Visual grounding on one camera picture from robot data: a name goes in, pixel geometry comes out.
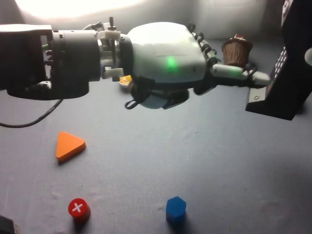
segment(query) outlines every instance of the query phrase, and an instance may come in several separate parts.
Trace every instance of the blue block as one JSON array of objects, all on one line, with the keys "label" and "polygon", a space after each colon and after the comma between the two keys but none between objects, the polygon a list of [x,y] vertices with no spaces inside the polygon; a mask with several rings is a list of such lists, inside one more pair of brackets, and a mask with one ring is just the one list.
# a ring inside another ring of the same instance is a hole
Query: blue block
[{"label": "blue block", "polygon": [[186,213],[186,202],[176,196],[167,201],[166,218],[172,224],[183,222]]}]

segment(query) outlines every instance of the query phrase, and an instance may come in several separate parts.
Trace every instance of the gray tabletop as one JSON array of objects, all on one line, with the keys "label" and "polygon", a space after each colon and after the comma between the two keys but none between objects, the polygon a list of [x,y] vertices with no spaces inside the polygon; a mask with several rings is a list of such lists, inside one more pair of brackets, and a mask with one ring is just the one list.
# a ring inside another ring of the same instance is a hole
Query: gray tabletop
[{"label": "gray tabletop", "polygon": [[[220,41],[212,41],[219,49]],[[270,72],[279,40],[254,43],[251,60]],[[169,234],[166,201],[187,202],[179,233],[312,232],[312,98],[293,121],[245,111],[248,89],[217,87],[170,110],[138,106],[108,80],[65,100],[25,129],[0,128],[0,215],[23,234]],[[0,93],[0,120],[25,123],[55,101]],[[87,149],[58,165],[58,132]],[[82,197],[92,214],[77,231],[69,202]]]}]

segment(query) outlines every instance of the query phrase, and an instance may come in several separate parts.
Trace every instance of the white cross symbol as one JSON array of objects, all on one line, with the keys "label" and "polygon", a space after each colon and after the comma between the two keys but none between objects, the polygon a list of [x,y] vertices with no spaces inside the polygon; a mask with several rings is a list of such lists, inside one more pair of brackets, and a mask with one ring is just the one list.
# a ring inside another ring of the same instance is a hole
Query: white cross symbol
[{"label": "white cross symbol", "polygon": [[82,206],[82,204],[77,205],[77,203],[75,203],[75,208],[73,209],[73,211],[78,211],[80,212],[80,207]]}]

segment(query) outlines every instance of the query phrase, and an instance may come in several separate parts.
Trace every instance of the robotic arm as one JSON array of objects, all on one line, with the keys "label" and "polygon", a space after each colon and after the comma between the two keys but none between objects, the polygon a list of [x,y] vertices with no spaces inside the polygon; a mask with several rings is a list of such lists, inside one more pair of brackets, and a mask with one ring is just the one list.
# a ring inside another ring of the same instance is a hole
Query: robotic arm
[{"label": "robotic arm", "polygon": [[[41,36],[48,40],[47,58]],[[117,31],[112,17],[84,30],[0,25],[0,43],[0,89],[19,98],[78,98],[89,92],[90,81],[131,75],[133,100],[125,104],[127,109],[138,104],[168,109],[185,102],[191,88],[202,95],[217,85],[262,88],[271,81],[250,65],[242,69],[221,64],[192,23],[150,23],[127,35]]]}]

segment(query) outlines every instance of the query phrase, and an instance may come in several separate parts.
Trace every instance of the orange block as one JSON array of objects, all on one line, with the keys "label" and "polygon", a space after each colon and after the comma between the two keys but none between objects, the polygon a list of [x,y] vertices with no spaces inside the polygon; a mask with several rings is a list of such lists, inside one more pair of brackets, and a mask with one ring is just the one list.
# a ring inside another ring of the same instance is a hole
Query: orange block
[{"label": "orange block", "polygon": [[56,157],[59,162],[64,162],[86,148],[86,143],[83,139],[78,138],[66,132],[58,134],[58,143]]}]

